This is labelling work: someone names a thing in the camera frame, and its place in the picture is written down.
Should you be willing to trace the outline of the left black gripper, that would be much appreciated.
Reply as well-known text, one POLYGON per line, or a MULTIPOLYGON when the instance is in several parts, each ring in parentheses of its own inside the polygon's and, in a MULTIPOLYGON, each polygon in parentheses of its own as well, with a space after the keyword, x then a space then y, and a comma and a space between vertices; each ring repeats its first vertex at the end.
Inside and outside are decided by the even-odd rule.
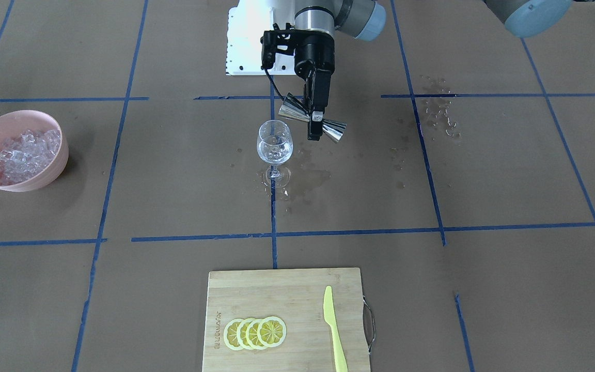
POLYGON ((319 141, 323 136, 322 120, 335 72, 335 40, 328 33, 295 29, 293 42, 295 74, 307 79, 304 87, 307 139, 319 141))

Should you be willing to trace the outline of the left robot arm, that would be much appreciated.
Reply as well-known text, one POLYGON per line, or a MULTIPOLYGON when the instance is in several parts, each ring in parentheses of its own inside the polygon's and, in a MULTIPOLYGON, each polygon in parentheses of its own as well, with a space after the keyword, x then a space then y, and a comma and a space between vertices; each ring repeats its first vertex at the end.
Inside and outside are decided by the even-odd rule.
MULTIPOLYGON (((571 1, 484 1, 514 36, 528 38, 556 24, 571 1)), ((376 1, 296 1, 294 28, 298 36, 294 52, 295 74, 304 80, 307 138, 319 141, 324 133, 331 78, 335 71, 336 32, 357 40, 375 40, 382 33, 387 12, 376 1)))

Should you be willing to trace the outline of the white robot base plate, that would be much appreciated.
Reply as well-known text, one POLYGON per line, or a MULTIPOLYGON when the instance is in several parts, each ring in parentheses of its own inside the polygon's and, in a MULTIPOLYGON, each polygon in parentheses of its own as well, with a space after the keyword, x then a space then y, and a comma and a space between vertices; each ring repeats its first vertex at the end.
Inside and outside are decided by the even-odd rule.
POLYGON ((229 76, 264 75, 262 36, 277 24, 294 23, 293 1, 239 1, 228 11, 225 73, 229 76))

